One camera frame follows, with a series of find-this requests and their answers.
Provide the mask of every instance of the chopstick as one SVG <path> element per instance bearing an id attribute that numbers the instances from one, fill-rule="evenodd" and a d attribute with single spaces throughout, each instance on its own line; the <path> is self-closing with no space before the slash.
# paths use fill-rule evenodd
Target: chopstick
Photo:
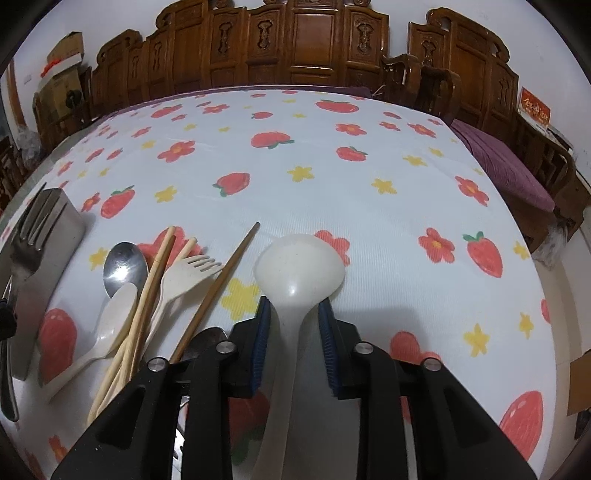
<path id="1" fill-rule="evenodd" d="M 259 222 L 255 223 L 250 231 L 246 234 L 246 237 L 242 240 L 240 245 L 238 245 L 237 249 L 234 251 L 224 268 L 209 287 L 205 298 L 201 302 L 201 305 L 197 309 L 197 312 L 191 319 L 189 326 L 185 330 L 185 333 L 178 341 L 177 347 L 175 348 L 172 356 L 170 357 L 170 363 L 177 363 L 180 362 L 181 357 L 183 356 L 184 350 L 187 348 L 187 345 L 195 335 L 195 331 L 199 327 L 199 324 L 207 314 L 209 307 L 212 305 L 213 301 L 216 299 L 217 295 L 222 291 L 222 288 L 225 286 L 226 280 L 231 275 L 234 267 L 237 263 L 241 260 L 244 252 L 246 251 L 248 245 L 251 243 L 252 238 L 255 236 L 256 232 L 258 231 L 261 224 Z"/>

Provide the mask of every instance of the white ladle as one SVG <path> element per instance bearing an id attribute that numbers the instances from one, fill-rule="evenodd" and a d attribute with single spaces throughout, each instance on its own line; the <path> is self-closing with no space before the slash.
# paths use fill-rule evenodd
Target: white ladle
<path id="1" fill-rule="evenodd" d="M 298 233 L 274 241 L 257 259 L 255 278 L 279 317 L 282 349 L 275 370 L 271 408 L 252 480 L 280 480 L 301 323 L 312 307 L 345 279 L 337 252 L 313 235 Z"/>

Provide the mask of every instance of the table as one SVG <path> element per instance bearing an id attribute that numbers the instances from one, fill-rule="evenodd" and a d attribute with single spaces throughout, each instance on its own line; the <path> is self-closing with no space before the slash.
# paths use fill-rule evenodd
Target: table
<path id="1" fill-rule="evenodd" d="M 51 300 L 41 353 L 16 382 L 21 420 L 0 419 L 39 478 L 81 435 L 108 366 L 95 362 L 41 403 L 38 379 L 94 343 L 109 248 L 132 241 L 149 257 L 177 225 L 175 251 L 194 235 L 195 251 L 225 261 L 256 221 L 261 230 L 207 326 L 229 331 L 252 316 L 261 295 L 252 267 L 274 238 L 314 234 L 347 267 L 337 318 L 396 358 L 441 358 L 540 474 L 556 400 L 540 281 L 500 195 L 437 118 L 339 93 L 178 96 L 105 119 L 41 181 L 66 191 L 87 233 Z M 174 307 L 148 355 L 172 353 L 202 295 Z M 64 328 L 69 340 L 57 334 Z M 357 407 L 330 397 L 310 318 L 302 336 L 287 468 L 295 478 L 353 479 Z M 261 390 L 232 407 L 236 478 L 256 457 L 270 388 Z"/>

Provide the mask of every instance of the wall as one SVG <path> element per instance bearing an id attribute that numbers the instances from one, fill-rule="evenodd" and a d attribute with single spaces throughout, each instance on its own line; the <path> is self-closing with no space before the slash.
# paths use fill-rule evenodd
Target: wall
<path id="1" fill-rule="evenodd" d="M 33 29 L 15 55 L 19 96 L 30 128 L 35 129 L 31 103 L 48 51 L 72 30 L 84 33 L 86 61 L 96 65 L 98 49 L 126 28 L 146 36 L 154 31 L 156 15 L 171 0 L 61 0 Z M 236 0 L 255 8 L 262 0 Z M 591 86 L 572 53 L 554 28 L 526 0 L 447 0 L 445 6 L 473 18 L 496 32 L 511 52 L 509 64 L 520 84 L 552 110 L 551 121 L 575 145 L 577 166 L 591 180 Z M 390 54 L 406 51 L 409 21 L 424 23 L 433 0 L 373 0 L 372 7 L 390 16 Z M 27 75 L 32 80 L 26 85 Z"/>

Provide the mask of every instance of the purple cushion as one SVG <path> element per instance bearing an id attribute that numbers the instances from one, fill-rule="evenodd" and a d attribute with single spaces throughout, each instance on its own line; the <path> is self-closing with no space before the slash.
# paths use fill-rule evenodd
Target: purple cushion
<path id="1" fill-rule="evenodd" d="M 452 130 L 500 191 L 546 212 L 554 210 L 550 194 L 501 140 L 459 120 L 453 121 Z"/>

